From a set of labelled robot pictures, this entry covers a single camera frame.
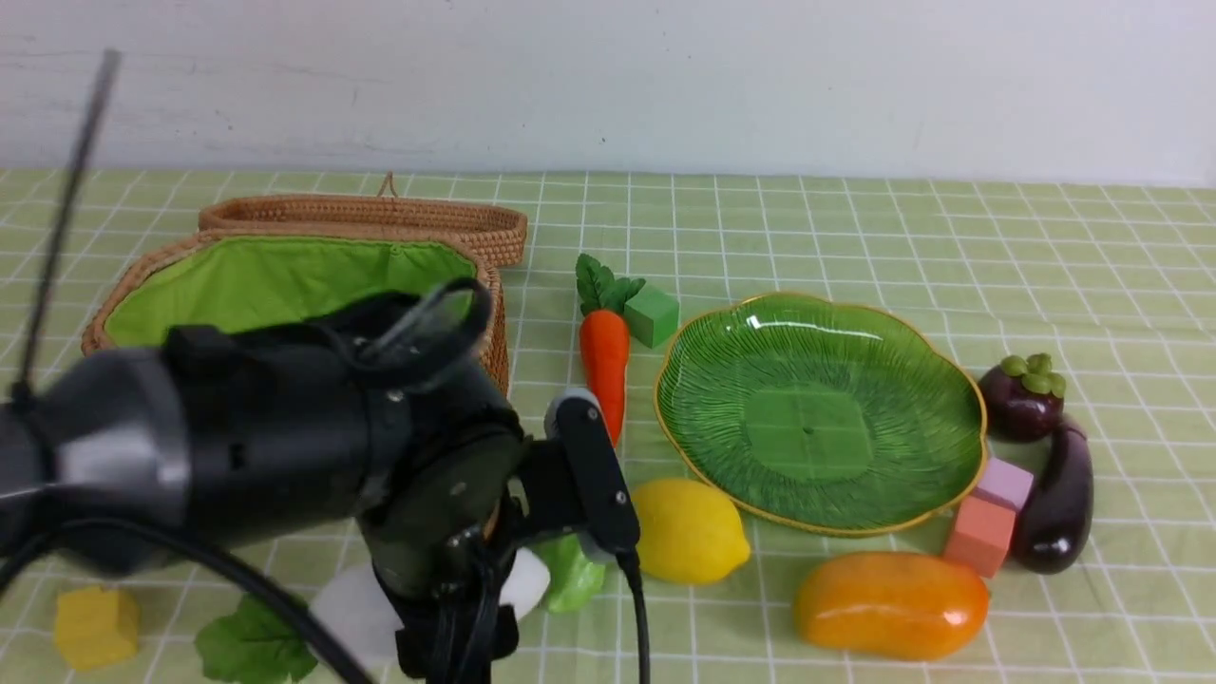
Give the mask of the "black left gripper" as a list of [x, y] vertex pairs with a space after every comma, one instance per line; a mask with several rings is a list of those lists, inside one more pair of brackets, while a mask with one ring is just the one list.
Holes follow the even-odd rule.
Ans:
[[518, 641], [500, 594], [514, 559], [503, 542], [508, 481], [531, 438], [512, 427], [420, 437], [368, 431], [368, 506], [359, 527], [394, 626], [392, 656], [427, 683], [486, 683]]

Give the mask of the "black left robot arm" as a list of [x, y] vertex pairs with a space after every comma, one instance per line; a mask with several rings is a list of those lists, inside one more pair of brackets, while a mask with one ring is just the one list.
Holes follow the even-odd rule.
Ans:
[[244, 333], [173, 327], [101, 351], [2, 407], [2, 584], [64, 550], [124, 577], [204, 564], [298, 629], [347, 682], [368, 675], [295, 598], [231, 553], [351, 517], [401, 619], [399, 663], [486, 683], [514, 637], [494, 540], [523, 434], [475, 360], [492, 295], [456, 277]]

